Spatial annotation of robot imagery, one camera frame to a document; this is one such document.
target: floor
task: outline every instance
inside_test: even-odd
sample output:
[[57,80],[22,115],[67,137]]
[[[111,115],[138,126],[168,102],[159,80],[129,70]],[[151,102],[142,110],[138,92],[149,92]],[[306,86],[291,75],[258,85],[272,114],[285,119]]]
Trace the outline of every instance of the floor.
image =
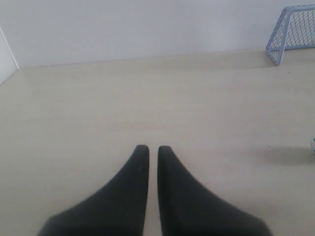
[[22,69],[0,87],[0,235],[34,236],[137,144],[151,152],[144,236],[160,236],[157,150],[275,236],[315,232],[314,50]]

